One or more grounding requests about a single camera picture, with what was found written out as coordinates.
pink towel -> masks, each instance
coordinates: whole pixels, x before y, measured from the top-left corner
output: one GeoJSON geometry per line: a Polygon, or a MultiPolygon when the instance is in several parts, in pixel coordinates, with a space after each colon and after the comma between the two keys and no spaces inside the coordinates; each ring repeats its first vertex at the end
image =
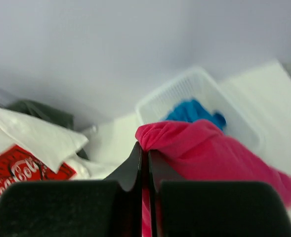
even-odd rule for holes
{"type": "MultiPolygon", "coordinates": [[[[166,162],[188,180],[262,181],[291,206],[291,177],[267,164],[207,120],[194,123],[163,121],[138,128],[144,151],[158,150],[166,162]]],[[[143,190],[143,236],[151,236],[149,193],[143,190]]]]}

black object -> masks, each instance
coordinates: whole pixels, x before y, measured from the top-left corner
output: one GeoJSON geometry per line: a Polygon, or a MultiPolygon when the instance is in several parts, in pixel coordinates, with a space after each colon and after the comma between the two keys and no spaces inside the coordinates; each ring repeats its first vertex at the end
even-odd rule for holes
{"type": "MultiPolygon", "coordinates": [[[[6,106],[5,108],[11,111],[31,115],[61,127],[74,130],[74,116],[65,111],[55,109],[49,105],[32,100],[19,100],[6,106]]],[[[77,155],[83,159],[88,159],[88,156],[83,149],[81,149],[77,155]]]]}
{"type": "Polygon", "coordinates": [[[153,237],[291,237],[270,186],[186,181],[138,143],[103,181],[12,185],[0,198],[0,237],[140,237],[142,188],[150,190],[153,237]]]}

white laundry basket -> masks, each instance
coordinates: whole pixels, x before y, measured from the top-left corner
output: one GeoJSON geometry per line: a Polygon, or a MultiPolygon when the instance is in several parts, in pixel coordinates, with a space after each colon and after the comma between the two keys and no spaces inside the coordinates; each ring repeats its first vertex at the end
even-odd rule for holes
{"type": "Polygon", "coordinates": [[[136,105],[136,113],[142,125],[158,122],[166,118],[181,101],[192,98],[197,99],[211,114],[221,112],[227,122],[225,134],[260,155],[264,145],[263,135],[202,68],[188,70],[150,93],[136,105]]]}

white surface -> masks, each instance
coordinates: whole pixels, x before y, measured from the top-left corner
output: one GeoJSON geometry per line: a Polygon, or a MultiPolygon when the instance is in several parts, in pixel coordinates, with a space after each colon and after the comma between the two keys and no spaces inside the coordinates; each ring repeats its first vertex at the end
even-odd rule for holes
{"type": "Polygon", "coordinates": [[[0,0],[0,88],[79,123],[136,101],[199,64],[211,75],[291,61],[291,0],[0,0]]]}
{"type": "Polygon", "coordinates": [[[238,139],[252,152],[261,153],[264,146],[261,130],[202,68],[189,69],[151,92],[136,105],[136,113],[141,124],[159,122],[181,101],[193,98],[211,114],[220,111],[224,115],[227,122],[225,134],[238,139]]]}
{"type": "Polygon", "coordinates": [[[221,86],[258,121],[266,139],[262,159],[291,175],[291,79],[282,66],[273,61],[221,86]]]}

blue cloth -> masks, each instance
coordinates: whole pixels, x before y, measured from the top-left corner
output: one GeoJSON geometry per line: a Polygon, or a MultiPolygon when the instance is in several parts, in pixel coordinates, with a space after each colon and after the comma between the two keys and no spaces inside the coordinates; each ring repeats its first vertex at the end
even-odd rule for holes
{"type": "Polygon", "coordinates": [[[226,125],[225,118],[222,114],[219,112],[213,115],[209,114],[209,112],[194,99],[181,102],[165,120],[194,122],[199,119],[207,119],[221,130],[223,130],[226,125]]]}

